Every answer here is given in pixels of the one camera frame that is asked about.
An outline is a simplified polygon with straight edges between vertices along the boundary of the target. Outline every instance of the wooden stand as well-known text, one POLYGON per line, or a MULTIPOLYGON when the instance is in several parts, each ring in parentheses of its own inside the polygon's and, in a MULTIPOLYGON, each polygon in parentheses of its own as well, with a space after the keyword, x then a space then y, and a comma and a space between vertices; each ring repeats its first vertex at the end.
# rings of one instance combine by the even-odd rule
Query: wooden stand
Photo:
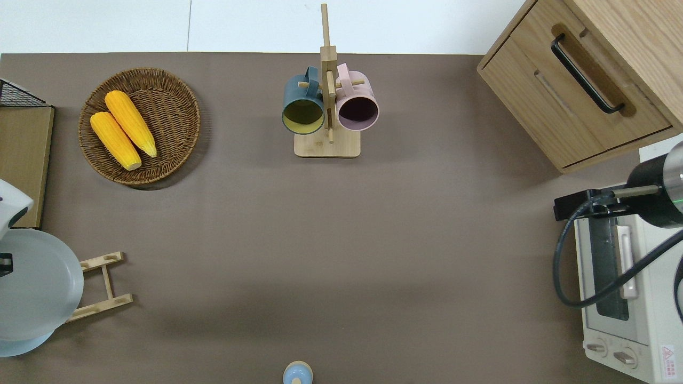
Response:
POLYGON ((341 127, 337 121, 336 89, 337 47, 330 45, 330 31, 327 21, 327 4, 322 10, 322 36, 324 45, 320 47, 320 84, 325 108, 325 127, 310 135, 294 135, 294 153, 299 157, 358 157, 361 154, 361 133, 341 127))
POLYGON ((123 260, 124 257, 121 252, 114 252, 108 255, 100 256, 97 258, 92 258, 90 260, 81 262, 81 269, 83 272, 92 271, 93 269, 102 268, 102 275, 104 277, 104 287, 107 289, 107 296, 109 299, 100 301, 99 303, 86 305, 85 307, 77 308, 74 314, 69 317, 66 323, 90 316, 92 314, 98 314, 102 311, 110 310, 111 308, 120 307, 123 304, 128 304, 133 302, 133 296, 128 293, 122 296, 114 297, 111 290, 111 280, 109 279, 109 271, 107 270, 107 265, 119 262, 123 260))

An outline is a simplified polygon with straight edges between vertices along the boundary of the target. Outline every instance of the yellow corn cob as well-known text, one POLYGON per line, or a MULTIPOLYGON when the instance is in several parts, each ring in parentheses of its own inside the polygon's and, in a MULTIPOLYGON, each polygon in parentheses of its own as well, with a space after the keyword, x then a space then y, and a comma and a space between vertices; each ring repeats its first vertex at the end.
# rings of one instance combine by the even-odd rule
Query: yellow corn cob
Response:
POLYGON ((123 165, 126 170, 132 171, 140 168, 142 165, 140 155, 137 154, 128 136, 111 113, 98 112, 90 116, 90 126, 111 153, 111 156, 114 156, 116 161, 123 165))
POLYGON ((104 102, 130 140, 146 154, 156 157, 152 133, 128 95, 121 91, 110 91, 104 97, 104 102))

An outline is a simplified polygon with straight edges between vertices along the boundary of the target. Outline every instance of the round woven basket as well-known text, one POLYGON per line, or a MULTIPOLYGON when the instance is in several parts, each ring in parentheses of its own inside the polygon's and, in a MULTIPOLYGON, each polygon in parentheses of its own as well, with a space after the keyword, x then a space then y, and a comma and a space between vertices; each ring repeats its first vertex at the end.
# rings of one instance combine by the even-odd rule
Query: round woven basket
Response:
POLYGON ((88 163, 105 178, 125 185, 145 185, 172 174, 185 163, 199 137, 199 105, 192 90, 178 77, 158 68, 134 68, 117 73, 85 101, 79 119, 79 143, 88 163), (104 147, 90 126, 90 116, 107 111, 107 92, 126 92, 147 123, 157 156, 138 150, 142 166, 126 171, 104 147))

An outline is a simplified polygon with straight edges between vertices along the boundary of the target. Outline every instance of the pink mug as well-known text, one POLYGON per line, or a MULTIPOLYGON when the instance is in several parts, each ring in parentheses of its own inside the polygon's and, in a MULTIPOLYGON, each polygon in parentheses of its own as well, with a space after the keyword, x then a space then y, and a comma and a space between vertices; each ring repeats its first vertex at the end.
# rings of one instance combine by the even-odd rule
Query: pink mug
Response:
POLYGON ((356 70, 349 71, 346 63, 338 65, 337 71, 337 82, 341 83, 341 88, 337 89, 337 121, 352 131, 370 128, 377 121, 380 109, 367 76, 356 70), (365 83, 353 85, 356 80, 365 83))

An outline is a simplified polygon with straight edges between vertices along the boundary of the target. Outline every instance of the drawer handle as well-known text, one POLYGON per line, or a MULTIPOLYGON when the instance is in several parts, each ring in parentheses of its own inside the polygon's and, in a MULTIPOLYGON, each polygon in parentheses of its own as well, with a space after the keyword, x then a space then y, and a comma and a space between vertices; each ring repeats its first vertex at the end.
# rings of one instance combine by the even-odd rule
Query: drawer handle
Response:
POLYGON ((620 111, 621 109, 624 108, 624 104, 621 103, 616 107, 612 107, 611 105, 607 104, 607 101, 605 101, 602 96, 596 91, 596 89, 593 87, 593 85, 586 79, 586 76, 581 73, 581 71, 572 63, 572 60, 562 51, 562 48, 559 46, 559 42, 561 42, 564 39, 564 33, 559 34, 553 40, 553 44, 550 46, 550 49, 553 51, 555 54, 555 57, 559 60, 560 63, 564 66, 564 68, 567 69, 567 71, 574 77, 574 80, 576 80, 577 83, 583 88, 584 91, 590 96, 590 98, 595 102, 595 104, 600 108, 601 111, 605 113, 615 113, 617 111, 620 111))

